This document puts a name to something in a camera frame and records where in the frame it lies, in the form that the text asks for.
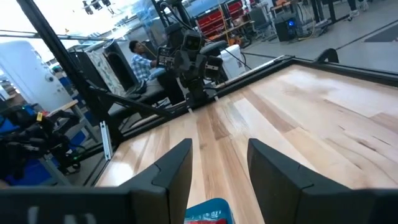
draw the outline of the desk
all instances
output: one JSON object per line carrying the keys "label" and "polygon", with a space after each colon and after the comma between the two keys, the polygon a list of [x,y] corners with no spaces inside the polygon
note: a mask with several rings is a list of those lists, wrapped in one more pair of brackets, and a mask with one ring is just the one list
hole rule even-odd
{"label": "desk", "polygon": [[222,36],[224,36],[224,35],[227,35],[228,33],[232,32],[232,31],[235,31],[235,30],[237,30],[237,29],[242,28],[243,26],[245,26],[246,24],[248,24],[248,23],[250,23],[250,22],[251,22],[251,21],[243,22],[243,23],[240,24],[239,26],[232,27],[232,28],[230,28],[230,29],[228,29],[228,30],[222,32],[221,34],[218,34],[218,35],[214,35],[214,36],[212,36],[212,37],[209,37],[209,39],[210,39],[210,40],[218,39],[218,38],[220,38],[220,37],[222,37]]}
{"label": "desk", "polygon": [[292,65],[122,143],[97,186],[122,184],[192,138],[188,207],[221,197],[237,224],[264,223],[246,162],[258,138],[349,188],[398,188],[396,105],[396,88]]}
{"label": "desk", "polygon": [[52,111],[47,116],[51,116],[60,110],[66,111],[66,110],[71,109],[73,114],[75,114],[76,116],[79,117],[80,123],[78,125],[76,125],[75,127],[73,127],[72,130],[69,130],[66,135],[67,136],[75,136],[77,134],[77,132],[79,132],[82,128],[85,128],[87,130],[88,134],[90,135],[90,137],[93,138],[93,140],[95,142],[100,142],[101,141],[100,136],[98,136],[97,132],[94,130],[94,127],[86,119],[85,115],[83,114],[83,112],[81,111],[81,109],[79,108],[79,106],[77,104],[78,104],[78,101],[73,100],[73,101],[63,105],[62,107]]}

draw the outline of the person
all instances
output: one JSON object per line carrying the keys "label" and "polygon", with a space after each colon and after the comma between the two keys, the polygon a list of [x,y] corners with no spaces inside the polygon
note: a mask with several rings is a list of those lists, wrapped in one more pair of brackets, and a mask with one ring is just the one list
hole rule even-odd
{"label": "person", "polygon": [[155,77],[150,75],[150,70],[156,67],[156,60],[148,60],[142,56],[145,53],[144,46],[136,41],[132,40],[129,44],[130,51],[134,54],[131,58],[131,69],[134,72],[139,82],[151,81]]}
{"label": "person", "polygon": [[[348,0],[349,8],[351,9],[351,12],[349,12],[349,16],[356,17],[359,16],[359,10],[356,8],[356,0]],[[360,5],[359,8],[362,9],[363,11],[366,11],[369,9],[368,5],[368,0],[358,0]]]}

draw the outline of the blue bin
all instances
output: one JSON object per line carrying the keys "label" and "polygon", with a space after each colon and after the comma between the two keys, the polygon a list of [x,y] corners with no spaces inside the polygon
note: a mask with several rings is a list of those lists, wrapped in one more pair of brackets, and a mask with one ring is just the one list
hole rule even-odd
{"label": "blue bin", "polygon": [[186,219],[198,219],[209,218],[209,214],[211,216],[212,213],[217,212],[217,220],[225,218],[227,224],[233,224],[234,219],[232,216],[232,211],[229,207],[229,204],[226,200],[222,198],[214,198],[203,202],[199,205],[196,205],[192,208],[188,208],[185,212]]}

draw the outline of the gray floor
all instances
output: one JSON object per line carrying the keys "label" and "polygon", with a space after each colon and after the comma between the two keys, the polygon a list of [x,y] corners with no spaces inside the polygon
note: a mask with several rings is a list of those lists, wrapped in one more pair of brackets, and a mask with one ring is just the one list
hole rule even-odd
{"label": "gray floor", "polygon": [[[347,7],[346,13],[349,12],[346,3],[337,6],[339,6],[340,14],[343,14],[342,10],[345,8],[342,6]],[[342,64],[398,72],[398,63],[396,63],[398,58],[397,42],[364,42],[366,38],[398,22],[398,1],[374,0],[369,6],[367,12],[361,12],[361,15],[353,21],[338,22],[320,37],[293,44],[279,43],[275,40],[271,43],[256,42],[244,49],[243,52],[272,57],[288,54],[314,59],[325,49],[334,48],[338,49],[340,63]],[[252,56],[248,61],[255,67],[268,60],[270,59]]]}

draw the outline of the black metal frame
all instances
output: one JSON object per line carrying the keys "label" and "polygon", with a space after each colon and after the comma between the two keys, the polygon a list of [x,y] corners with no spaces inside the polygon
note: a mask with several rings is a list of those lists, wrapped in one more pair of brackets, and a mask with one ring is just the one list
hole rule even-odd
{"label": "black metal frame", "polygon": [[[121,98],[119,96],[114,96],[112,94],[92,88],[92,86],[90,86],[89,83],[86,82],[83,78],[82,72],[79,71],[77,66],[73,63],[67,50],[64,48],[53,29],[45,20],[45,17],[42,15],[39,8],[35,5],[34,0],[17,0],[17,2],[21,5],[22,10],[26,14],[32,25],[36,28],[37,32],[40,34],[41,37],[43,37],[43,41],[49,47],[55,58],[65,70],[70,80],[76,86],[76,89],[79,91],[80,95],[85,99],[87,106],[89,107],[95,118],[98,121],[105,121],[109,126],[109,132],[113,142],[114,151],[123,141],[131,139],[152,128],[160,126],[161,124],[164,124],[170,120],[173,120],[174,118],[188,113],[188,109],[185,103],[161,111],[147,105],[142,105],[142,103],[138,103],[136,101],[126,98]],[[350,67],[333,62],[324,62],[324,58],[328,58],[330,61],[334,62],[337,59],[336,55],[327,55],[327,52],[334,53],[335,51],[326,51],[324,53],[326,55],[322,55],[321,57],[319,57],[319,60],[315,62],[302,58],[295,58],[294,56],[284,56],[276,58],[268,65],[257,70],[253,70],[250,74],[247,74],[241,78],[233,80],[228,84],[219,87],[217,89],[216,95],[221,98],[291,65],[302,65],[305,67],[315,68],[318,70],[337,73],[340,75],[359,78],[371,82],[381,83],[390,86],[398,86],[398,73],[372,70],[367,68]],[[120,132],[118,127],[115,127],[115,125],[112,123],[112,118],[110,117],[108,112],[101,106],[98,95],[112,98],[115,100],[115,102],[133,106],[136,107],[137,110],[148,111],[150,113],[157,114],[158,116],[147,120],[140,125],[137,125],[133,129],[130,129],[125,133],[122,133]],[[208,101],[198,103],[194,108],[205,106],[212,101],[214,101],[214,98],[210,98],[208,99]],[[86,159],[102,151],[103,149],[100,144],[93,146],[92,148],[90,148],[90,150],[85,152],[84,155],[81,155],[80,160]]]}

